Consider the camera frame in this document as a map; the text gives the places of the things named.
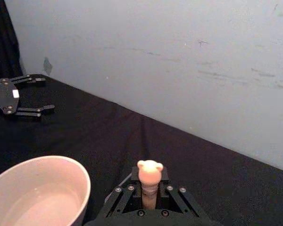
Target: robotic arm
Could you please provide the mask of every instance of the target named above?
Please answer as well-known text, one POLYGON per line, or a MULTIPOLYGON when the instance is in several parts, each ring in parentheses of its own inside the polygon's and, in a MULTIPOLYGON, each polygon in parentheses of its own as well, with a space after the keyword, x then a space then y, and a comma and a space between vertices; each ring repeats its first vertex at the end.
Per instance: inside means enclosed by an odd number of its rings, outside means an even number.
POLYGON ((131 180, 117 186, 97 218, 84 226, 222 226, 210 220, 185 187, 170 183, 166 167, 161 171, 155 208, 145 208, 140 170, 133 167, 131 180))

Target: black tablecloth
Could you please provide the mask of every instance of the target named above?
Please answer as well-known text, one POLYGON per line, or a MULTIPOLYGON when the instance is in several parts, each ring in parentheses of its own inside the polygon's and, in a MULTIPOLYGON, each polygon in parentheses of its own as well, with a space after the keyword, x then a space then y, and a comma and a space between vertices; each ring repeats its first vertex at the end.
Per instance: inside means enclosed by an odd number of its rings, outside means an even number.
POLYGON ((209 216, 224 225, 283 225, 283 171, 47 78, 20 90, 21 106, 54 104, 41 121, 0 115, 0 173, 22 161, 63 155, 89 172, 85 222, 138 160, 168 168, 209 216))

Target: wall scuff mark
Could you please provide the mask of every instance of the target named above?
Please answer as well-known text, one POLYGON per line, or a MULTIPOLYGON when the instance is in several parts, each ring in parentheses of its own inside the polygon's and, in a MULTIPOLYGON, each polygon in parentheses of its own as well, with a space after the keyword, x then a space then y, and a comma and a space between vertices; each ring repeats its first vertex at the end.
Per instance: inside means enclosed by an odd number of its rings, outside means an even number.
POLYGON ((168 58, 162 58, 163 61, 171 61, 174 63, 180 63, 181 59, 168 59, 168 58))
POLYGON ((274 12, 275 12, 275 10, 277 9, 277 6, 278 6, 278 5, 279 5, 278 3, 275 5, 275 7, 274 7, 274 12))
POLYGON ((274 74, 265 73, 265 72, 259 71, 257 69, 254 69, 254 68, 251 68, 251 71, 257 72, 259 74, 259 76, 261 76, 261 77, 269 77, 269 78, 276 77, 274 74))
POLYGON ((198 40, 198 43, 200 44, 200 47, 202 46, 202 44, 209 44, 208 42, 202 40, 198 40))
POLYGON ((48 57, 44 58, 44 63, 43 63, 43 70, 47 73, 48 76, 50 76, 50 73, 52 71, 52 64, 49 62, 48 57))

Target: screw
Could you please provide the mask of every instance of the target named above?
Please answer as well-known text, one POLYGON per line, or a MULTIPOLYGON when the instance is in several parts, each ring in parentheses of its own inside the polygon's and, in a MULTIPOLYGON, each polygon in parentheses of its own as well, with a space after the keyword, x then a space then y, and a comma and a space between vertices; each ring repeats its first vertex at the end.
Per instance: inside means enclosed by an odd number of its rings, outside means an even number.
POLYGON ((164 216, 164 217, 167 217, 167 216, 169 216, 169 212, 167 210, 163 210, 161 212, 161 215, 164 216))
POLYGON ((143 216, 145 216, 145 212, 143 210, 139 210, 139 211, 137 211, 137 215, 140 216, 140 217, 143 217, 143 216))
POLYGON ((115 191, 116 191, 116 192, 121 192, 122 189, 121 189, 120 187, 117 187, 117 188, 115 189, 115 191))
POLYGON ((186 190, 184 187, 181 187, 181 188, 179 189, 179 191, 180 191, 181 193, 185 193, 187 190, 186 190))

